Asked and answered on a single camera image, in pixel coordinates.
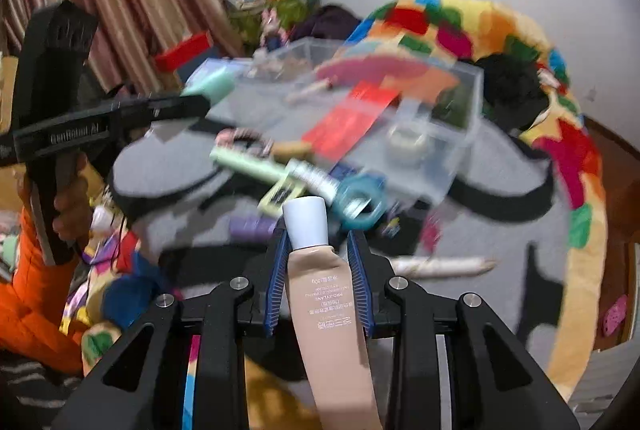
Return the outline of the person's left hand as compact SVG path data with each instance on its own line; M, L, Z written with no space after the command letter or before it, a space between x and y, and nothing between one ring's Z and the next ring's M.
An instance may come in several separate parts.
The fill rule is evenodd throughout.
M76 177L54 199L54 208L58 216L53 220L52 228L65 242L88 243L93 210L88 198L88 181L82 174L87 166L87 157L80 153L76 158Z

